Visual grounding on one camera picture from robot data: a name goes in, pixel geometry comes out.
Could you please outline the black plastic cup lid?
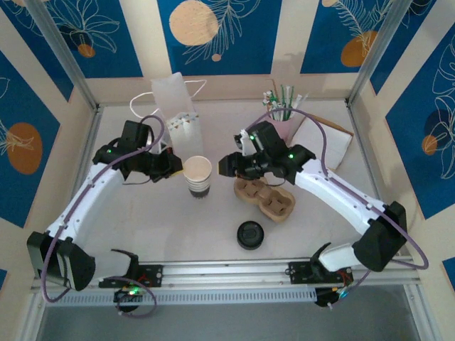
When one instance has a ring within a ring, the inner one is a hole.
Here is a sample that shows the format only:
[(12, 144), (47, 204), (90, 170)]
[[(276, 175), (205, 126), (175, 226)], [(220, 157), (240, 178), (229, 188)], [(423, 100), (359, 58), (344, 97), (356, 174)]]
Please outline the black plastic cup lid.
[(264, 241), (262, 226), (254, 221), (243, 222), (237, 229), (237, 243), (246, 250), (258, 249)]

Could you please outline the aluminium frame post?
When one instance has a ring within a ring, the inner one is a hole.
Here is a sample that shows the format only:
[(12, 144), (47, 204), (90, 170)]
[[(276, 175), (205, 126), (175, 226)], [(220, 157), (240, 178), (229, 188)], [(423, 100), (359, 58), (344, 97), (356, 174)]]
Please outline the aluminium frame post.
[(23, 2), (73, 85), (79, 90), (88, 107), (93, 112), (97, 112), (98, 103), (45, 4), (41, 0), (23, 0)]
[(394, 0), (391, 2), (390, 12), (386, 15), (373, 46), (360, 67), (353, 88), (346, 99), (347, 108), (351, 109), (355, 101), (359, 98), (362, 89), (387, 50), (411, 3), (412, 0)]

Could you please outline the pink straw holder cup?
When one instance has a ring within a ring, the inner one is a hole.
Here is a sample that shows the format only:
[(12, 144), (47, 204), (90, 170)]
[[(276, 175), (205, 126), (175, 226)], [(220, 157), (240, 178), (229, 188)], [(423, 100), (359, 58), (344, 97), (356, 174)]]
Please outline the pink straw holder cup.
[(272, 112), (265, 117), (265, 120), (274, 126), (281, 139), (288, 141), (294, 120), (293, 114), (287, 110)]

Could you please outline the white wrapped straw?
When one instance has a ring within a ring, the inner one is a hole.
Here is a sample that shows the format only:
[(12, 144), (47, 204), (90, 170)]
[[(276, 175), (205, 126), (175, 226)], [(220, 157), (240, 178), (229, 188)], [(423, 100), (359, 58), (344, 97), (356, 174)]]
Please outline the white wrapped straw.
[(305, 95), (298, 94), (296, 99), (288, 105), (287, 119), (291, 119), (294, 115), (293, 109), (298, 109), (301, 104), (303, 104), (308, 98), (309, 93)]
[(278, 107), (277, 98), (274, 96), (273, 91), (269, 90), (263, 93), (263, 105), (268, 111), (276, 109)]

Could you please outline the aluminium front rail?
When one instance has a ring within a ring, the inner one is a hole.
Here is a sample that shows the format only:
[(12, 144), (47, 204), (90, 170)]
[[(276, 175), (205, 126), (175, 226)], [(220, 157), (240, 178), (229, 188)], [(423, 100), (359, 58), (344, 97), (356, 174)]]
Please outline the aluminium front rail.
[[(159, 288), (178, 290), (204, 290), (204, 289), (240, 289), (240, 288), (274, 288), (277, 286), (289, 287), (311, 286), (331, 287), (341, 286), (337, 284), (291, 284), (290, 278), (285, 274), (289, 262), (310, 261), (303, 259), (268, 259), (268, 260), (240, 260), (240, 261), (176, 261), (176, 262), (138, 262), (136, 265), (164, 266), (163, 279)], [(364, 266), (351, 266), (353, 282), (359, 281), (367, 269)], [(110, 274), (95, 274), (90, 280), (82, 278), (82, 286), (77, 288), (70, 280), (69, 267), (65, 279), (48, 277), (47, 289), (56, 293), (60, 287), (70, 288), (72, 291), (82, 291), (100, 288), (99, 282), (104, 278), (118, 276)], [(417, 270), (403, 266), (396, 262), (389, 263), (381, 272), (371, 271), (368, 277), (362, 282), (363, 285), (418, 285), (420, 284)]]

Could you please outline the black controller board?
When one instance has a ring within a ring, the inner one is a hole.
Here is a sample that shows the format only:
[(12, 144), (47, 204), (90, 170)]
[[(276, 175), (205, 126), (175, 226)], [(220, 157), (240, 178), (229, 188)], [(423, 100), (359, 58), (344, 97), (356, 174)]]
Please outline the black controller board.
[(330, 308), (349, 293), (347, 288), (316, 288), (315, 304), (322, 308)]
[(124, 287), (114, 293), (113, 302), (119, 313), (131, 313), (142, 302), (142, 294), (136, 287)]

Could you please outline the brown wrapped straw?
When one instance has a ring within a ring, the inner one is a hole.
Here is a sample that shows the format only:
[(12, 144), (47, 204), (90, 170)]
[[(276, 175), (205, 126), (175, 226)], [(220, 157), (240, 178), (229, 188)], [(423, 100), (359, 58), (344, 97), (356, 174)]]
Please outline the brown wrapped straw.
[(268, 95), (269, 105), (270, 105), (270, 107), (273, 107), (274, 109), (276, 109), (281, 104), (281, 101), (279, 98), (279, 92), (277, 89), (277, 84), (273, 78), (268, 78), (267, 81), (270, 81), (273, 86), (273, 90), (270, 90), (270, 94)]

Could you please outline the white paper gift bag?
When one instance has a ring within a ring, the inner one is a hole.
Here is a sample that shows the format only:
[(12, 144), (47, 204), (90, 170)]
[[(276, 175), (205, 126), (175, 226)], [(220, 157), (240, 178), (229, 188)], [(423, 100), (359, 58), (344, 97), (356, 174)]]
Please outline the white paper gift bag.
[(135, 100), (147, 95), (154, 97), (156, 109), (152, 114), (166, 123), (163, 139), (172, 141), (173, 151), (182, 161), (203, 155), (200, 118), (193, 105), (195, 94), (188, 91), (187, 84), (179, 72), (166, 78), (153, 79), (150, 92), (138, 94), (129, 102), (133, 112)]

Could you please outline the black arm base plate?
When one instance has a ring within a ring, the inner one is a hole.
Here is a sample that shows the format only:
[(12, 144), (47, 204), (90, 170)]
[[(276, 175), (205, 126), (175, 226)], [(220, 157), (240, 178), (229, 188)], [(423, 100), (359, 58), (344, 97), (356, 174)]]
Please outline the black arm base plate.
[(289, 262), (285, 274), (291, 284), (351, 284), (354, 280), (351, 268), (343, 268), (335, 272), (326, 270), (317, 261)]
[[(164, 266), (160, 264), (155, 265), (136, 265), (133, 266), (125, 275), (121, 277), (129, 280), (135, 280), (139, 283), (142, 283), (148, 288), (160, 287), (163, 279), (163, 269)], [(121, 288), (125, 286), (127, 282), (119, 281), (113, 278), (104, 278), (99, 282), (98, 286), (100, 288)]]

